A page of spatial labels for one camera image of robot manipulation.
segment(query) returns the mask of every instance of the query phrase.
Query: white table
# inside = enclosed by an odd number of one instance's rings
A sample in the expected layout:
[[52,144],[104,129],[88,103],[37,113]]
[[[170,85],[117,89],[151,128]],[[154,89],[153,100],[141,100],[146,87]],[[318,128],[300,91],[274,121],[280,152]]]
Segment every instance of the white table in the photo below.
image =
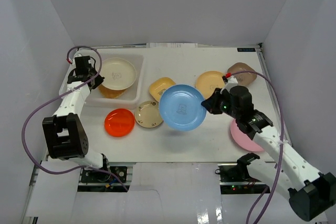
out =
[[[263,72],[256,52],[238,52],[237,48],[138,48],[102,49],[115,54],[142,54],[147,66],[140,102],[153,100],[148,92],[151,83],[170,77],[176,83],[194,85],[205,71],[226,70],[244,62]],[[264,112],[277,125],[275,109],[266,82],[258,77],[250,86],[255,108]],[[94,150],[104,153],[110,162],[234,162],[247,151],[233,142],[229,132],[232,118],[207,114],[203,124],[190,132],[179,132],[166,124],[145,129],[135,124],[133,131],[122,138],[108,135],[104,120],[111,108],[85,106],[81,121]],[[273,161],[267,153],[259,154]]]

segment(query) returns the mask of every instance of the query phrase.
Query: blue plate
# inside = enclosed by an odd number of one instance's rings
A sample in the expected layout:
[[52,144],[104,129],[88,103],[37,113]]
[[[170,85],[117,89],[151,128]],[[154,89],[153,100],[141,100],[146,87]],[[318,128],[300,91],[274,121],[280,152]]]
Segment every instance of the blue plate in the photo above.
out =
[[202,94],[189,85],[177,84],[162,94],[159,102],[160,115],[171,128],[191,131],[203,122],[206,109],[201,106]]

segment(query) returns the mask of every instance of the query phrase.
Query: orange plate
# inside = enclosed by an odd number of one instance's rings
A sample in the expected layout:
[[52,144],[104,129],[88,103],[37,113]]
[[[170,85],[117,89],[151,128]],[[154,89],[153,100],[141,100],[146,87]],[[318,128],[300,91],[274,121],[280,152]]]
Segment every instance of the orange plate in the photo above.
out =
[[105,130],[111,136],[126,136],[134,128],[135,119],[131,111],[117,109],[110,112],[105,118]]

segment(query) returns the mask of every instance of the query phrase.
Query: yellow plate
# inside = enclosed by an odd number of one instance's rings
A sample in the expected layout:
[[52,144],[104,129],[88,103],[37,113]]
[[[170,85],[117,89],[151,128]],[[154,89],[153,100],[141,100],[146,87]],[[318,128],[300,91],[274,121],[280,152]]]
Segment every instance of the yellow plate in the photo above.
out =
[[175,84],[169,77],[162,77],[149,86],[149,93],[159,102],[163,92]]
[[223,73],[218,71],[208,71],[199,76],[196,81],[196,88],[205,99],[208,99],[216,88],[224,87],[223,75]]
[[154,128],[163,122],[158,102],[146,101],[141,103],[135,111],[134,116],[138,125],[144,128]]

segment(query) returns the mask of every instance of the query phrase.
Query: wall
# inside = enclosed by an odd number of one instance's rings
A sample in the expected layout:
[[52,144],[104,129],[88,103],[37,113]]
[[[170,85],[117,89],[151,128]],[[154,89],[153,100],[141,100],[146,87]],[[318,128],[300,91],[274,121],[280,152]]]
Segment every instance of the wall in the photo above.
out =
[[[33,164],[21,144],[28,114],[58,93],[73,46],[50,0],[0,0],[0,219],[20,223]],[[36,158],[45,150],[41,122],[56,104],[28,125]]]
[[263,42],[286,0],[51,0],[75,44]]
[[[296,150],[336,175],[336,0],[287,0],[265,40],[266,63]],[[327,212],[336,223],[336,207]]]

